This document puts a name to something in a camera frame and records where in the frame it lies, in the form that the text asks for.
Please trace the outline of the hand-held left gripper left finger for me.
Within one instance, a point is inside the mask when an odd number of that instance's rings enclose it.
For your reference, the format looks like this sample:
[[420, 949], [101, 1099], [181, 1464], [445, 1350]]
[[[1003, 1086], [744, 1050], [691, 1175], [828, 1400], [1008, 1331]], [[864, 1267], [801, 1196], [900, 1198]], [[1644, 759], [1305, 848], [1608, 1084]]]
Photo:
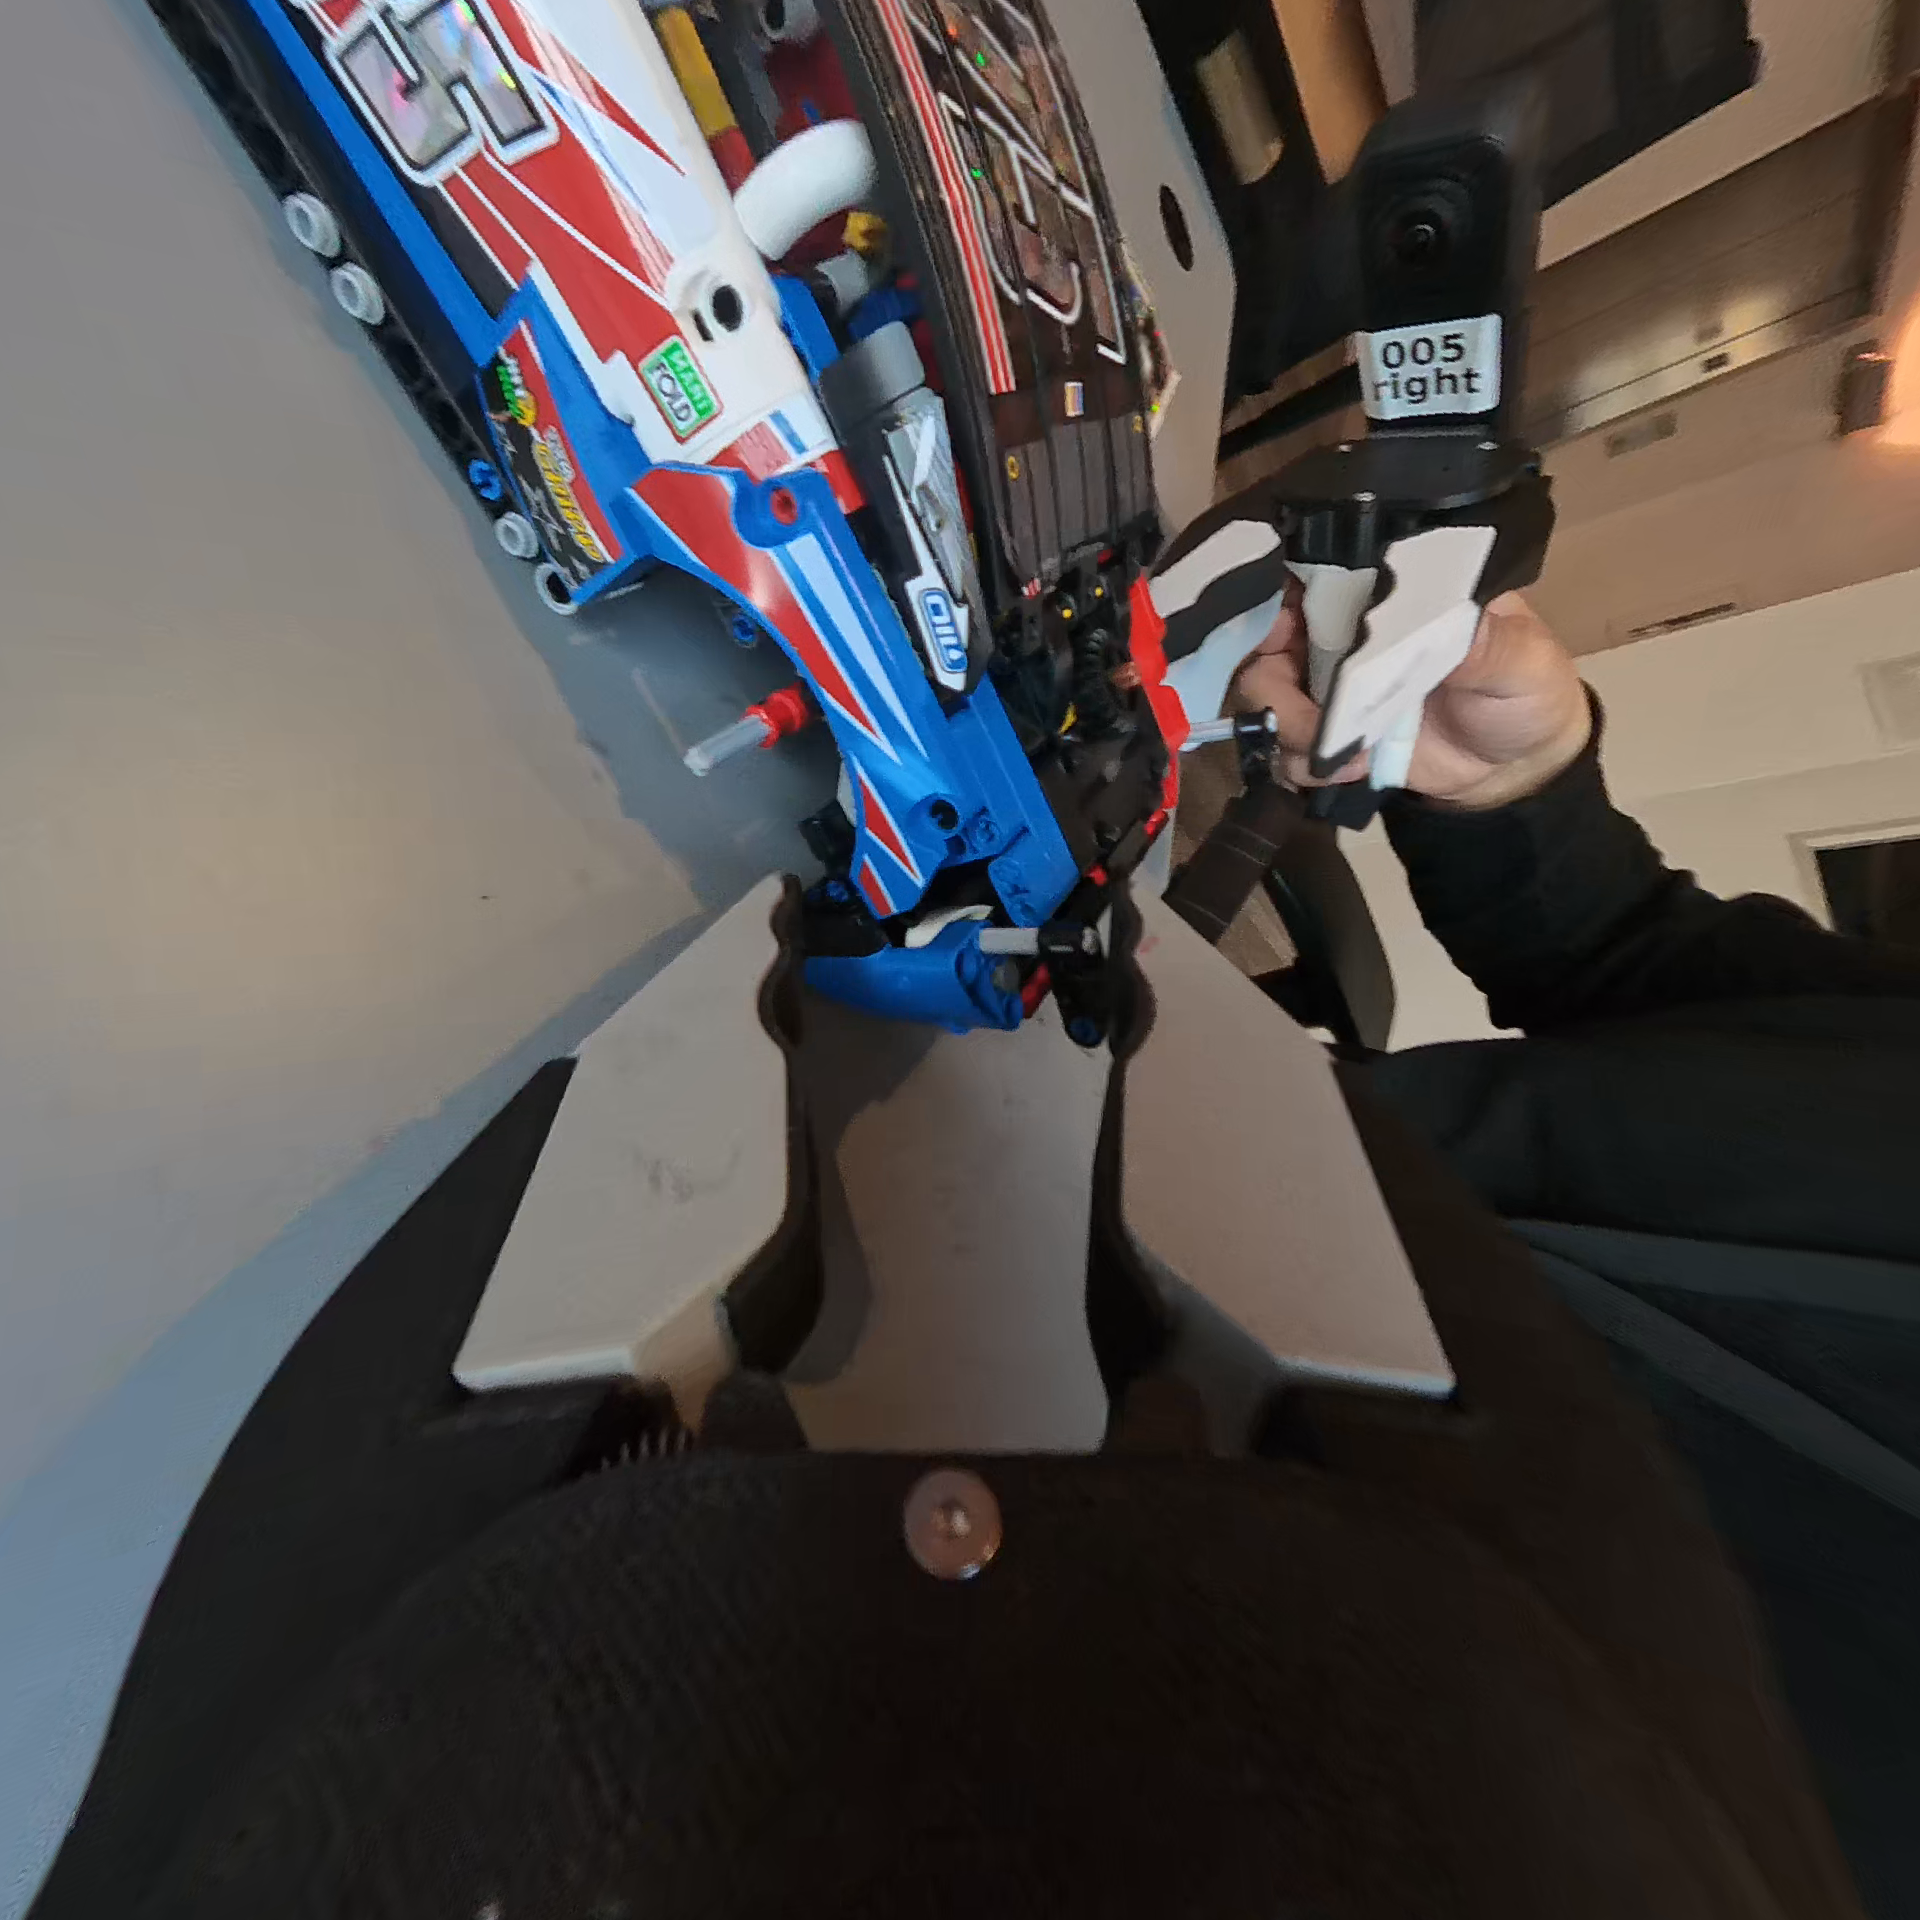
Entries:
[[824, 1301], [801, 907], [763, 878], [578, 1044], [459, 1385], [717, 1385], [801, 1354]]

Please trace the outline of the red white blue toy car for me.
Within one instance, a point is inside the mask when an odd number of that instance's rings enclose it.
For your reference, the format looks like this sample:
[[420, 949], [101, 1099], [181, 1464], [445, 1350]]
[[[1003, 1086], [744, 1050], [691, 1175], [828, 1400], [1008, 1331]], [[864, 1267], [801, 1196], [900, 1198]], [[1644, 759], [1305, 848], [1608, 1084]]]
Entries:
[[672, 572], [778, 658], [683, 760], [835, 749], [809, 983], [1104, 1044], [1237, 294], [1140, 9], [152, 13], [540, 601]]

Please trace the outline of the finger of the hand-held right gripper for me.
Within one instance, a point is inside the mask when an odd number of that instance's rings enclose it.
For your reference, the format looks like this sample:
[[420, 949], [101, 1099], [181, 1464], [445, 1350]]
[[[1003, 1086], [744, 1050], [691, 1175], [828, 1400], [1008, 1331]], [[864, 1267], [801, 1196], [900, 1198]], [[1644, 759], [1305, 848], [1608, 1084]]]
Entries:
[[1157, 707], [1223, 707], [1243, 665], [1273, 631], [1288, 585], [1273, 515], [1201, 515], [1178, 534], [1147, 582], [1161, 620]]
[[1374, 789], [1404, 783], [1427, 698], [1475, 641], [1496, 540], [1490, 523], [1439, 524], [1391, 542], [1376, 564], [1309, 564], [1315, 779], [1362, 757]]

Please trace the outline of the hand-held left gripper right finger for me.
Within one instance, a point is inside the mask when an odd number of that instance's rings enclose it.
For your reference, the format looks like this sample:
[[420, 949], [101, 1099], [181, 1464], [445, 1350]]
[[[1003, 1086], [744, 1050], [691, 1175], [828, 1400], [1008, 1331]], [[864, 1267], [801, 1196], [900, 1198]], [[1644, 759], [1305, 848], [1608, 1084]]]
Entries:
[[1456, 1371], [1321, 1046], [1159, 896], [1117, 901], [1119, 1023], [1090, 1251], [1117, 1366], [1203, 1400], [1330, 1385], [1446, 1400]]

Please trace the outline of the person's right forearm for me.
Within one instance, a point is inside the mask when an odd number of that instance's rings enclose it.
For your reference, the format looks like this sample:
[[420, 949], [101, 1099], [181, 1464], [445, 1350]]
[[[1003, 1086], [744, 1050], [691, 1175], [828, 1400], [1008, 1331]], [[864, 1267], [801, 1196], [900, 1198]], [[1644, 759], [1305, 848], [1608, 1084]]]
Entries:
[[1381, 819], [1427, 932], [1528, 1036], [1787, 1000], [1916, 1006], [1916, 953], [1819, 926], [1772, 894], [1722, 897], [1667, 865], [1621, 812], [1591, 736], [1541, 787], [1494, 808], [1385, 798]]

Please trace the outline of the person's right hand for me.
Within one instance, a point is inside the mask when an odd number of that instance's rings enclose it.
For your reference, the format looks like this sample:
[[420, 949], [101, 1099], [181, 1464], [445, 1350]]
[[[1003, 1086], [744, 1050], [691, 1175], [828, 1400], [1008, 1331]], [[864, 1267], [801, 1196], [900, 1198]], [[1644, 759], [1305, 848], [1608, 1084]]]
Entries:
[[[1298, 789], [1364, 781], [1362, 760], [1309, 768], [1321, 709], [1305, 688], [1307, 642], [1286, 604], [1233, 680], [1239, 707], [1277, 719], [1284, 781]], [[1427, 696], [1400, 791], [1444, 810], [1490, 812], [1541, 791], [1589, 747], [1595, 711], [1574, 658], [1520, 591], [1482, 612], [1463, 661]]]

